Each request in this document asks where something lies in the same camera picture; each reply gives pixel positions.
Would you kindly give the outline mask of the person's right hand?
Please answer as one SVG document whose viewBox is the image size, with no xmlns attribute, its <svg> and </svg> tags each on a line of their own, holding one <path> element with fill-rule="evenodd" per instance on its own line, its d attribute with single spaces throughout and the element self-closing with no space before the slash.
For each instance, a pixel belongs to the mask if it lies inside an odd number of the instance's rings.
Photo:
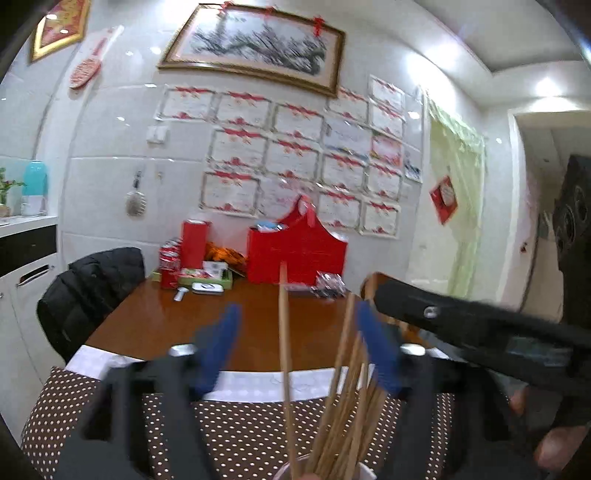
<svg viewBox="0 0 591 480">
<path fill-rule="evenodd" d="M 524 387 L 510 405 L 525 418 L 534 459 L 548 479 L 590 478 L 589 399 Z"/>
</svg>

